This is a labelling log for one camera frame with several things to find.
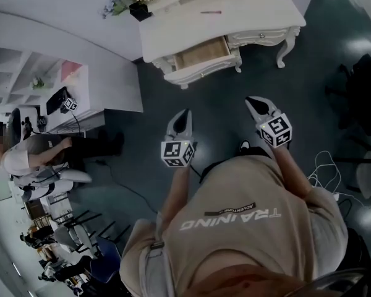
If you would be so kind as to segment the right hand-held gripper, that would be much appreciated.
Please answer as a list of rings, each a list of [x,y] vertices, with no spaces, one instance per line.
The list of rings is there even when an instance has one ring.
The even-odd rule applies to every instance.
[[[292,126],[285,113],[282,113],[274,103],[263,97],[248,96],[245,104],[257,125],[260,137],[272,148],[276,149],[290,143]]]

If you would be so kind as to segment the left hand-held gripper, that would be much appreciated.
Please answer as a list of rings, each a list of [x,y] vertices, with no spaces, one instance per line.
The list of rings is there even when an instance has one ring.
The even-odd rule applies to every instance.
[[[189,167],[195,154],[191,110],[184,109],[170,120],[168,134],[161,143],[161,160],[169,168]]]

